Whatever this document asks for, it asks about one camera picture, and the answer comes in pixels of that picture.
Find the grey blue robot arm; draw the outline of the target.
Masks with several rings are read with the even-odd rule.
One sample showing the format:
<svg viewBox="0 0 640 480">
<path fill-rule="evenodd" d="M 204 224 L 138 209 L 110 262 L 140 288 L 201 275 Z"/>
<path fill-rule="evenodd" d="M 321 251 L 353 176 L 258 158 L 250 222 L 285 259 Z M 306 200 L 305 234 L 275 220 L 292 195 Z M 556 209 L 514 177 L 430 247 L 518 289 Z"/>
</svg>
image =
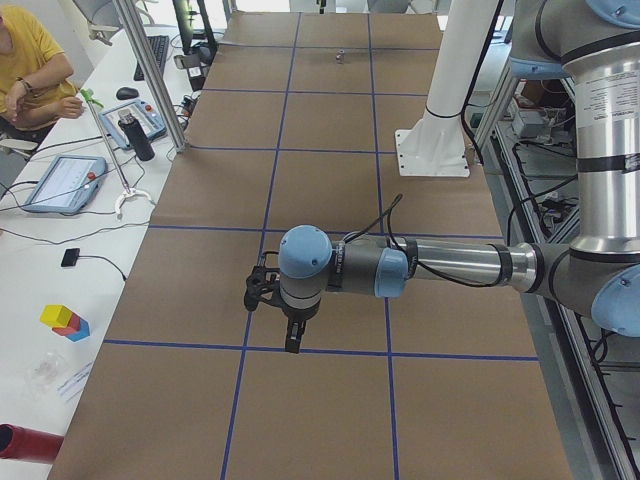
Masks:
<svg viewBox="0 0 640 480">
<path fill-rule="evenodd" d="M 600 327 L 639 333 L 639 5 L 520 1 L 511 60 L 521 77 L 575 84 L 580 231 L 569 244 L 471 245 L 351 234 L 334 242 L 301 225 L 281 240 L 275 299 L 285 348 L 300 349 L 326 291 L 393 298 L 413 278 L 509 285 Z"/>
</svg>

